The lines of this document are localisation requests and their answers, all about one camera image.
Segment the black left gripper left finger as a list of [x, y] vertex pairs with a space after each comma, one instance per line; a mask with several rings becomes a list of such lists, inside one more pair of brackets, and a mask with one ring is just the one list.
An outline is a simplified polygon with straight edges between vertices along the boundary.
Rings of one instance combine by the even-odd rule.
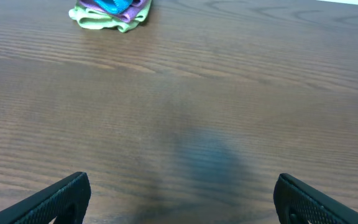
[[0, 224], [82, 224], [91, 197], [85, 172], [75, 172], [0, 211]]

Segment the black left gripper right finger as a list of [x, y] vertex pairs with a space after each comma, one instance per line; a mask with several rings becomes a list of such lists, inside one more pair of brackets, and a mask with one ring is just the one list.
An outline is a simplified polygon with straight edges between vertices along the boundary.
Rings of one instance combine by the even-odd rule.
[[358, 212], [287, 173], [279, 175], [273, 201], [281, 224], [358, 224]]

